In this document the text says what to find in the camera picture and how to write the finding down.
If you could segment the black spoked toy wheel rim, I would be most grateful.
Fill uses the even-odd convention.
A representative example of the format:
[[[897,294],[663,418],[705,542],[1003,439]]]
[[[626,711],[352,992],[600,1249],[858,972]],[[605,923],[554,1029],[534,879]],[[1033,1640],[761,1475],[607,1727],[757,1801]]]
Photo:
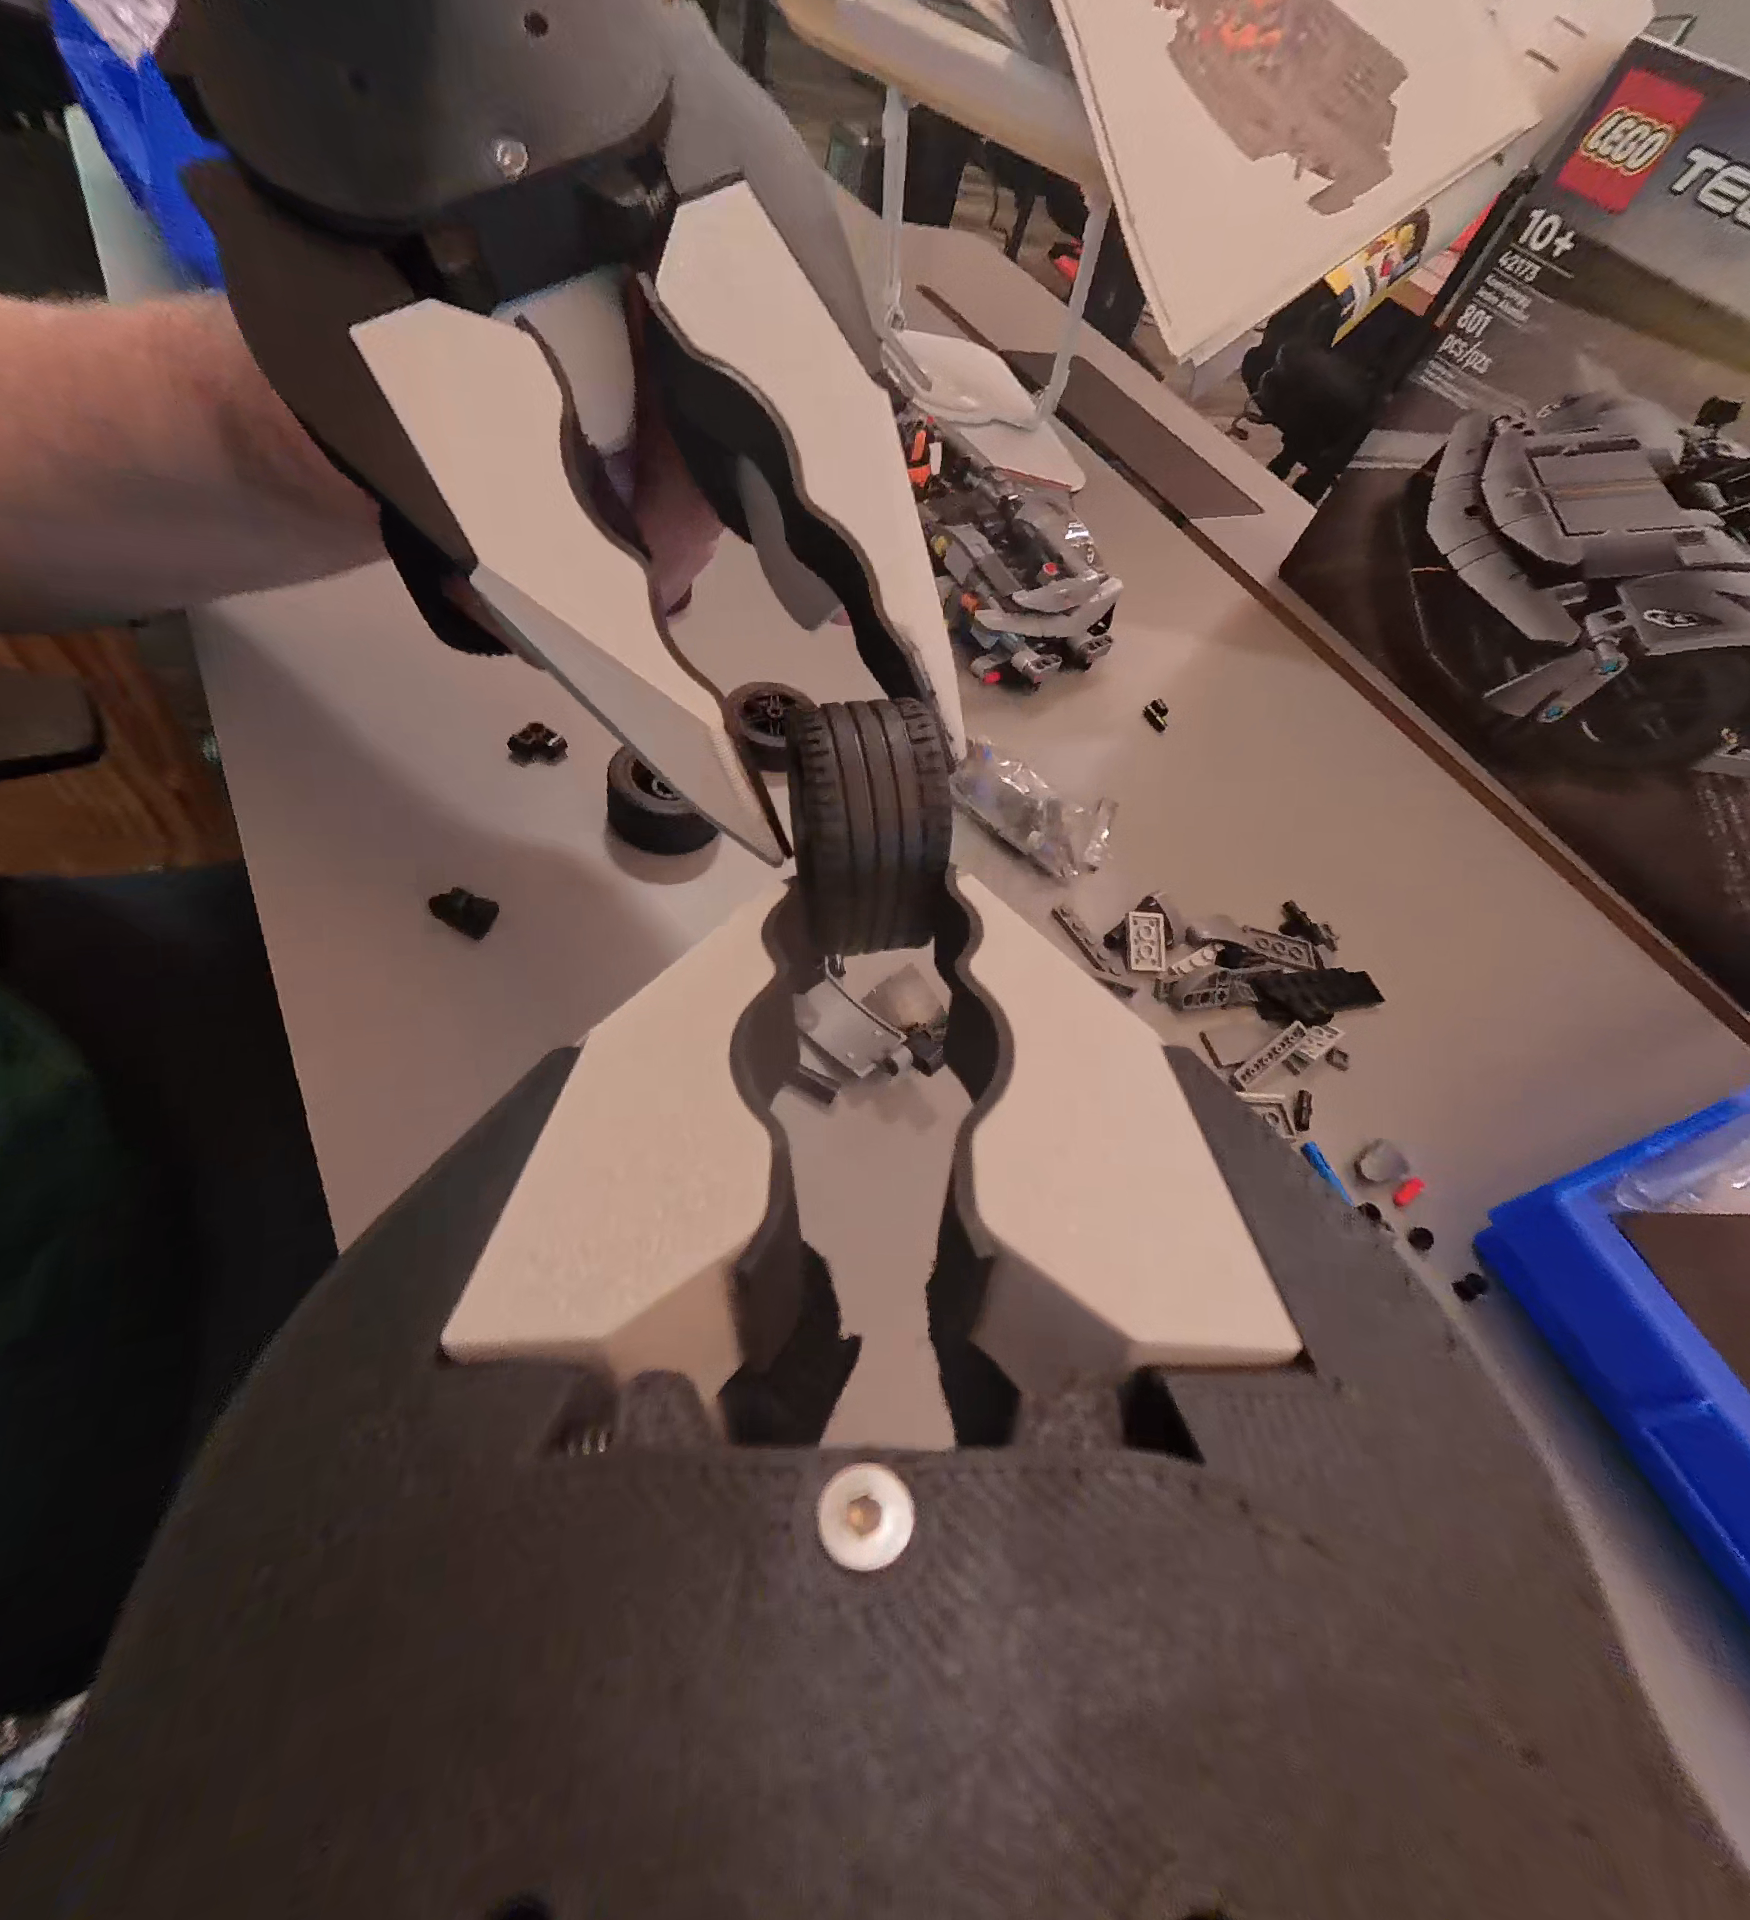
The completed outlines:
[[[726,729],[740,757],[763,776],[785,776],[792,729],[814,701],[783,681],[747,681],[721,698]]]

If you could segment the blue plastic bin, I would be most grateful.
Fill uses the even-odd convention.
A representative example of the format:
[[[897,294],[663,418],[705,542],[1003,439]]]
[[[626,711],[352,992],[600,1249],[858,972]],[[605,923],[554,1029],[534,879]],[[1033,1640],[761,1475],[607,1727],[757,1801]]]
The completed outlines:
[[[1621,1187],[1750,1121],[1750,1086],[1487,1213],[1475,1254],[1750,1622],[1750,1383],[1621,1228]]]
[[[194,129],[157,65],[176,8],[176,1],[48,1],[45,20],[74,101],[168,263],[185,286],[220,294],[216,235],[184,182],[190,166],[217,160],[220,148]]]

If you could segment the grey plate brick assembly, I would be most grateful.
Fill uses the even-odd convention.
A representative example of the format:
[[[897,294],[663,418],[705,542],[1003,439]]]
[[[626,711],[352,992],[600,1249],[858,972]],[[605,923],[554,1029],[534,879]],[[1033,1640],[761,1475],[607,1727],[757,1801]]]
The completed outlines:
[[[818,983],[795,993],[794,1020],[795,1086],[820,1104],[946,1064],[950,998],[912,955],[828,955]]]

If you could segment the black rubber toy tire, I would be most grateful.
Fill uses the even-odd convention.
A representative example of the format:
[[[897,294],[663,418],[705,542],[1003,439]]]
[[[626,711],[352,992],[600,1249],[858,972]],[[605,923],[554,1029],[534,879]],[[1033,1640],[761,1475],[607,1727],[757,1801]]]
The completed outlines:
[[[688,855],[719,835],[716,821],[627,746],[607,759],[604,798],[607,829],[636,851]]]
[[[795,887],[814,949],[923,948],[954,838],[950,742],[918,698],[824,701],[785,733]]]

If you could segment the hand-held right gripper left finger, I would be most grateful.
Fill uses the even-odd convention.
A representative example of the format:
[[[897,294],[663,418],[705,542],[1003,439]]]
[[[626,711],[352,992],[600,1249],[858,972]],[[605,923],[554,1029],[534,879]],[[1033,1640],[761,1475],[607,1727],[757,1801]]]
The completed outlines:
[[[675,1376],[716,1409],[788,1343],[804,1255],[772,1106],[795,1034],[770,933],[790,905],[759,887],[578,1045],[442,1355]]]

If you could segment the grey toy car model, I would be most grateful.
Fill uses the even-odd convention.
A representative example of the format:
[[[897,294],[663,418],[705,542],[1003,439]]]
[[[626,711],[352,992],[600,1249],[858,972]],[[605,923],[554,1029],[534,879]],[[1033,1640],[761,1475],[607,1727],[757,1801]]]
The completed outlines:
[[[1033,692],[1114,644],[1121,580],[1074,499],[985,459],[970,436],[899,398],[894,422],[944,622],[967,674]]]

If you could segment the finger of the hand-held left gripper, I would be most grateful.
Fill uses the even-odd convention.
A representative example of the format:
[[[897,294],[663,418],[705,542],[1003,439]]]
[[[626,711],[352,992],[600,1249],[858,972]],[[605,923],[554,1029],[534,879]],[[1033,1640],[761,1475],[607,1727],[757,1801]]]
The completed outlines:
[[[889,699],[967,750],[960,669],[880,370],[865,370],[747,185],[677,199],[653,266],[653,383],[673,442],[782,612],[839,628]]]
[[[779,816],[717,696],[673,647],[648,557],[604,512],[563,374],[535,332],[438,299],[352,342],[466,537],[474,598],[514,652],[767,868]]]

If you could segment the white book stand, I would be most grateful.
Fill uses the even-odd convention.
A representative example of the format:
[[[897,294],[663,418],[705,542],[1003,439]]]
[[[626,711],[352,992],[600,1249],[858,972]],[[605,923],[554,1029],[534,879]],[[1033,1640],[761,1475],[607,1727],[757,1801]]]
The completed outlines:
[[[899,394],[967,445],[967,453],[1028,482],[1075,493],[1083,473],[1056,425],[1083,332],[1094,275],[1111,215],[1111,193],[1060,45],[1060,4],[1040,28],[1036,4],[779,1],[794,36],[842,65],[884,83],[880,117],[880,220],[884,363]],[[904,199],[910,111],[926,106],[1072,180],[1083,196],[1083,231],[1046,385],[1029,394],[1006,360],[970,337],[905,323]]]

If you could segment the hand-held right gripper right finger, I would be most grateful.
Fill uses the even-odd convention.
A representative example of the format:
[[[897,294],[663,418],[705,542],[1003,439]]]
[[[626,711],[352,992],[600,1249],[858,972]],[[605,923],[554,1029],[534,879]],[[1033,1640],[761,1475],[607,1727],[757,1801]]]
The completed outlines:
[[[976,876],[946,879],[946,1399],[1014,1423],[1139,1374],[1304,1355],[1189,1099],[1197,1064]]]

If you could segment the open building manual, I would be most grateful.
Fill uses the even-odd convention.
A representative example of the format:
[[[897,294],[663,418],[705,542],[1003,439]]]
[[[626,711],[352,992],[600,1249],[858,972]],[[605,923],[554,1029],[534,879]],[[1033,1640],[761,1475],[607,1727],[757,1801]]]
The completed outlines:
[[[1162,346],[1204,361],[1385,229],[1494,201],[1646,1],[1056,1]]]

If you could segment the dark box with car picture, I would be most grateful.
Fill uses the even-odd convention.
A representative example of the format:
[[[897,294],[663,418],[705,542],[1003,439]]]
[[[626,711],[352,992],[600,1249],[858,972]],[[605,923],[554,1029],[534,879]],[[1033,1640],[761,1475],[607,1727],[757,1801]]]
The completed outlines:
[[[1284,581],[1750,1016],[1750,72],[1621,51]]]

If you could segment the pile of grey toy bricks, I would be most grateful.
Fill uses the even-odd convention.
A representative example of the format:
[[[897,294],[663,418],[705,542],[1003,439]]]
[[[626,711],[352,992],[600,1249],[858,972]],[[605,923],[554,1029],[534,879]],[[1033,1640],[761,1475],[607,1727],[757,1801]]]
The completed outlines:
[[[1315,1076],[1352,1068],[1347,1020],[1385,1004],[1371,972],[1338,965],[1325,923],[1295,901],[1273,928],[1197,920],[1157,892],[1106,930],[1070,903],[1049,920],[1109,995],[1189,1022],[1206,1068],[1271,1133],[1318,1144]]]

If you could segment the clear bag of small parts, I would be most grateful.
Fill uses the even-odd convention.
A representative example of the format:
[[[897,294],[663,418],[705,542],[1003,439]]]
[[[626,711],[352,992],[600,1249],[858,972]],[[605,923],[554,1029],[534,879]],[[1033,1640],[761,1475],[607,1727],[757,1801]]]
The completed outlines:
[[[985,736],[967,738],[950,791],[962,816],[1057,884],[1104,866],[1118,803],[1056,788]]]

